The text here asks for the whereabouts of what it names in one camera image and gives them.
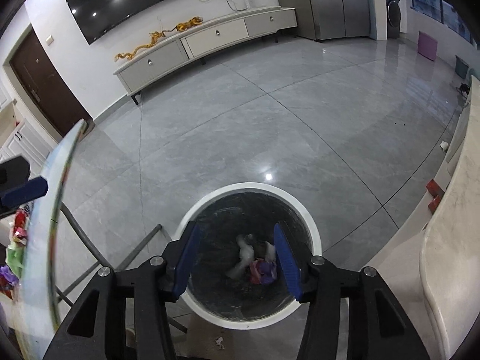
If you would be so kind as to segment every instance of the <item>metal bolt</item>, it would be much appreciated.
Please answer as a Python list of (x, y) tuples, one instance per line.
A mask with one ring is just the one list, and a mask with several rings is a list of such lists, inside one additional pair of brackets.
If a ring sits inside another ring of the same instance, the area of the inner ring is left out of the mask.
[(151, 266), (160, 266), (163, 264), (163, 258), (160, 256), (155, 256), (150, 259)]
[(322, 266), (325, 264), (325, 259), (322, 256), (313, 256), (311, 258), (311, 263), (315, 266)]
[(98, 270), (98, 276), (100, 276), (101, 278), (104, 278), (105, 276), (108, 276), (111, 272), (111, 269), (108, 268), (107, 266), (102, 266), (99, 270)]
[(366, 266), (363, 268), (363, 273), (372, 278), (377, 275), (377, 270), (371, 266)]

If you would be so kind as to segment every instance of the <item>black trash bag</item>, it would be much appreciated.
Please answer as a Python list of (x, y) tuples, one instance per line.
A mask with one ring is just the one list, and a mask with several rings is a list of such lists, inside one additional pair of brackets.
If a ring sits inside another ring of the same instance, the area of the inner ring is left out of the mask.
[(255, 258), (264, 258), (265, 241), (274, 244), (273, 229), (279, 221), (311, 249), (308, 230), (289, 205), (265, 193), (238, 192), (213, 202), (193, 220), (202, 236), (188, 288), (209, 312), (231, 321), (254, 321), (275, 314), (294, 299), (278, 260), (277, 280), (269, 285), (252, 284), (249, 268), (239, 279), (226, 276), (240, 261), (237, 237), (253, 246)]

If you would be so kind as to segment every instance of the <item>dragon figurine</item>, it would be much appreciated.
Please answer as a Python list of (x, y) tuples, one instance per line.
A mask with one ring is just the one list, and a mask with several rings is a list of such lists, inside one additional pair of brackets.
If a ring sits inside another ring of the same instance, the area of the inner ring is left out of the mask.
[(123, 54), (120, 52), (115, 56), (114, 60), (115, 60), (115, 62), (117, 62), (120, 58), (121, 59), (127, 58), (128, 60), (133, 59), (135, 54), (137, 54), (138, 50), (140, 50), (140, 49), (150, 49), (151, 47), (155, 46), (155, 44), (157, 44), (157, 42), (160, 38), (165, 38), (166, 37), (165, 32), (174, 32), (175, 30), (177, 30), (178, 32), (184, 32), (184, 31), (188, 30), (189, 28), (192, 28), (194, 26), (198, 26), (202, 23), (203, 23), (203, 19), (199, 16), (195, 16), (185, 23), (177, 24), (171, 30), (163, 30), (162, 32), (158, 32), (158, 31), (151, 32), (150, 33), (150, 37), (151, 37), (150, 38), (150, 43), (138, 46), (135, 50), (133, 50), (133, 52), (125, 52)]

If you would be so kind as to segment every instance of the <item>window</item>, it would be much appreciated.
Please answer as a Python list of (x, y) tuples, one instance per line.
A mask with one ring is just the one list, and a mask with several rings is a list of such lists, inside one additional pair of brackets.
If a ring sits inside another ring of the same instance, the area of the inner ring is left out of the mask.
[(468, 42), (473, 43), (473, 38), (465, 22), (458, 15), (455, 8), (445, 0), (412, 0), (412, 7), (433, 19), (446, 24)]

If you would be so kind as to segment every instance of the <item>refrigerator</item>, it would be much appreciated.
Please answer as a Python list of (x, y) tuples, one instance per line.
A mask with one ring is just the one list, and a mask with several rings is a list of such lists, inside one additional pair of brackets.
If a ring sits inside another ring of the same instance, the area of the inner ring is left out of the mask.
[(369, 0), (278, 0), (297, 14), (297, 35), (326, 40), (370, 35)]

